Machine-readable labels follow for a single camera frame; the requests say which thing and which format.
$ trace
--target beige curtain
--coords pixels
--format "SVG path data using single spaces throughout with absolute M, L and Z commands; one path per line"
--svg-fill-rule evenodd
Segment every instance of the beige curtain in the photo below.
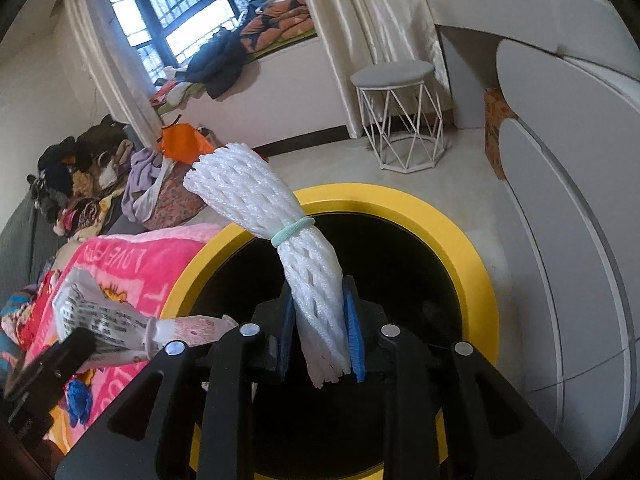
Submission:
M 161 135 L 161 122 L 149 104 L 151 81 L 129 46 L 109 0 L 64 0 L 84 63 L 109 112 L 129 123 L 146 146 Z
M 349 133 L 362 132 L 350 77 L 372 63 L 422 59 L 436 67 L 443 108 L 449 83 L 426 0 L 307 0 L 324 40 L 347 112 Z

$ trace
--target cardboard box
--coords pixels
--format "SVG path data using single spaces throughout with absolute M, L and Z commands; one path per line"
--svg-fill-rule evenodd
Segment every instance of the cardboard box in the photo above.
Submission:
M 500 161 L 500 125 L 503 120 L 518 116 L 509 108 L 502 92 L 498 89 L 489 88 L 486 91 L 484 104 L 484 154 L 494 168 L 496 176 L 500 180 L 506 180 Z

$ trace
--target gray tile floor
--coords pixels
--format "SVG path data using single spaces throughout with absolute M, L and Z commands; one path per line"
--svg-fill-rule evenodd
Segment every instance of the gray tile floor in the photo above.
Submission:
M 449 149 L 436 168 L 412 174 L 382 171 L 367 139 L 343 140 L 270 158 L 274 171 L 293 190 L 319 184 L 365 182 L 393 187 L 428 202 L 471 240 L 494 283 L 500 313 L 498 369 L 522 386 L 520 329 L 511 303 L 511 277 L 496 231 L 492 207 L 497 179 L 484 156 L 482 130 L 446 135 Z M 192 222 L 220 221 L 205 210 Z

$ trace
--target elastic band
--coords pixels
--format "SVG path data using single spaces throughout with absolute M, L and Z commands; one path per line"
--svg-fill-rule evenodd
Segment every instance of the elastic band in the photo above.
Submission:
M 297 222 L 293 222 L 293 224 L 286 226 L 282 231 L 277 232 L 271 239 L 271 245 L 277 248 L 280 244 L 289 240 L 289 238 L 297 235 L 302 229 L 311 227 L 315 223 L 316 221 L 311 218 L 311 216 L 303 216 Z

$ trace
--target metal rivet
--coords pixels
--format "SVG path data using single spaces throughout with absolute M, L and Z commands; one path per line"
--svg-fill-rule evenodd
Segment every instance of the metal rivet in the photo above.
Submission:
M 255 323 L 245 323 L 240 327 L 240 333 L 247 337 L 258 335 L 260 333 L 260 327 Z
M 471 355 L 474 352 L 474 348 L 466 341 L 460 341 L 460 343 L 456 343 L 456 346 L 454 348 L 456 350 L 456 354 L 460 354 L 465 357 Z
M 400 335 L 400 327 L 397 325 L 385 325 L 380 329 L 382 335 L 387 337 L 397 337 Z
M 171 341 L 164 347 L 164 351 L 169 355 L 180 355 L 184 352 L 186 345 L 182 341 Z

